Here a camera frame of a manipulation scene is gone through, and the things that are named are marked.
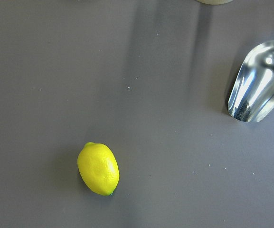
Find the wooden mug stand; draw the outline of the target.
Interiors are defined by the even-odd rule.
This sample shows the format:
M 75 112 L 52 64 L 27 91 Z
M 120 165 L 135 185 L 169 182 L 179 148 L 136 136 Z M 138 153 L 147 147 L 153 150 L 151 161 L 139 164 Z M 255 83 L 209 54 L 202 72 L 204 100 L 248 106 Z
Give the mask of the wooden mug stand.
M 233 0 L 197 0 L 203 4 L 207 5 L 222 5 L 232 2 Z

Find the yellow lemon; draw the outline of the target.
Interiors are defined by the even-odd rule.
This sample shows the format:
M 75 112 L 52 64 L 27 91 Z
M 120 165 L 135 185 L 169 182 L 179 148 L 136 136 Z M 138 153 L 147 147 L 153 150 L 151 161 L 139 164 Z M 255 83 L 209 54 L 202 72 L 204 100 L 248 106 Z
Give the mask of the yellow lemon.
M 113 152 L 104 144 L 88 142 L 77 158 L 82 180 L 94 193 L 109 196 L 116 189 L 120 174 Z

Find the metal scoop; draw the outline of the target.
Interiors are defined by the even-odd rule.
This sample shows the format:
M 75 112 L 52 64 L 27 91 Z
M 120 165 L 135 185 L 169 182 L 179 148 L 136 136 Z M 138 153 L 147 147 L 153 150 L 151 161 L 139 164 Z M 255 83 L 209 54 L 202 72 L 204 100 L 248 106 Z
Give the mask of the metal scoop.
M 260 122 L 274 109 L 274 40 L 253 48 L 237 74 L 228 105 L 230 116 Z

